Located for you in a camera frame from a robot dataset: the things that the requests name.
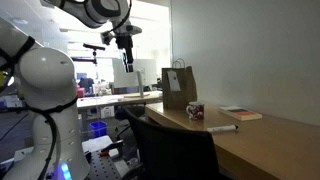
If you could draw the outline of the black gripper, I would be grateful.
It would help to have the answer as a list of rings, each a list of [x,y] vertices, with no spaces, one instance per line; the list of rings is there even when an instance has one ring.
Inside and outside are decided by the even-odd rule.
[[[133,72],[133,56],[132,56],[132,48],[133,48],[133,41],[130,36],[118,36],[116,38],[116,44],[118,46],[119,50],[122,50],[123,52],[123,64],[125,68],[125,72]]]

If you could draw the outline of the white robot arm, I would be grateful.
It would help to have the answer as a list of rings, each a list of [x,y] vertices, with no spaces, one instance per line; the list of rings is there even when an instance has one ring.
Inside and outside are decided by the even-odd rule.
[[[116,39],[125,70],[133,70],[132,36],[141,31],[129,21],[132,0],[44,0],[89,28],[111,22],[102,42]],[[90,172],[78,124],[75,68],[66,53],[45,47],[0,19],[1,69],[18,81],[33,119],[34,148],[2,180],[85,180]]]

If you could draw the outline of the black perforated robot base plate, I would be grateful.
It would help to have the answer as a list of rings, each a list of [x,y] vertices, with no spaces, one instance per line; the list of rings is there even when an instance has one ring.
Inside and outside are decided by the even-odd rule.
[[[85,180],[121,180],[121,176],[110,156],[100,156],[98,151],[89,152],[87,160],[90,171]]]

